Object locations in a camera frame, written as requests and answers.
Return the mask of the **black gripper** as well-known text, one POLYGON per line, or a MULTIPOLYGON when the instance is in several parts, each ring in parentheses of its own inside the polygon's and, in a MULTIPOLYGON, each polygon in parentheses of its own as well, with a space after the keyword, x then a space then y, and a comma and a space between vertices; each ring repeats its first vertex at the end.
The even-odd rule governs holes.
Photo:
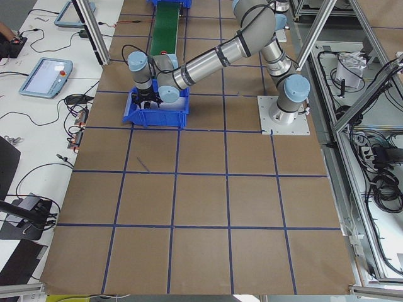
POLYGON ((159 94, 154 91, 152 86, 147 89, 139 89, 137 87, 133 88, 131 92, 131 101, 133 110, 141 109, 142 102, 153 101, 153 109, 159 109, 160 105, 162 104, 159 94))

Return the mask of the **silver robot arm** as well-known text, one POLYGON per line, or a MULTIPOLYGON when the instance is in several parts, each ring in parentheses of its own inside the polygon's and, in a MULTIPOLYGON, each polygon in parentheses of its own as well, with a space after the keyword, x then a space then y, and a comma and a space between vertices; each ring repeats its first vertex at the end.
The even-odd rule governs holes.
POLYGON ((172 53, 152 56, 136 51, 128 56, 135 90, 129 94, 124 120, 129 119, 130 108, 146 109, 152 103, 175 103, 181 91, 198 81, 243 57, 261 53, 278 90, 278 98, 269 108, 269 117, 279 125, 295 121, 310 92, 310 83, 296 72, 276 37, 276 31, 287 22, 286 16, 277 14, 269 1, 234 1, 232 11, 240 26, 234 37, 183 65, 178 64, 172 53))

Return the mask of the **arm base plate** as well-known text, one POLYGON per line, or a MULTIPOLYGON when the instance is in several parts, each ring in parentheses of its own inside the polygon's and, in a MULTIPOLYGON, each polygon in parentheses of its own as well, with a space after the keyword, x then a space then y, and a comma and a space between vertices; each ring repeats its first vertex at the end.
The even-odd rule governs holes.
POLYGON ((277 40, 280 43, 286 43, 287 42, 287 36, 286 36, 286 33, 285 33, 284 29, 277 30, 276 31, 276 37, 277 37, 277 40))
POLYGON ((286 113, 277 107, 277 96, 258 96, 258 109, 263 135, 309 136, 310 130, 301 104, 294 113, 286 113))

